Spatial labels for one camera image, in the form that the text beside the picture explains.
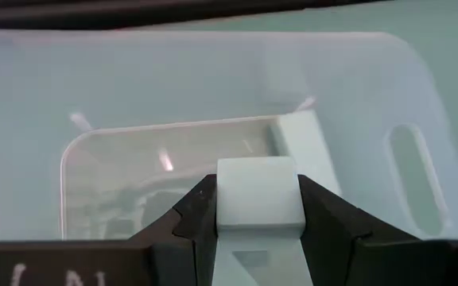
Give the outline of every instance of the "white plastic part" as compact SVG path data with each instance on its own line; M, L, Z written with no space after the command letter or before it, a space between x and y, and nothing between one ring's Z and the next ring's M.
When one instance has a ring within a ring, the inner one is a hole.
M296 165L289 157L219 160L219 236L299 238L305 228Z
M272 130L278 154L291 156L299 174L341 195L332 159L313 110L278 116Z

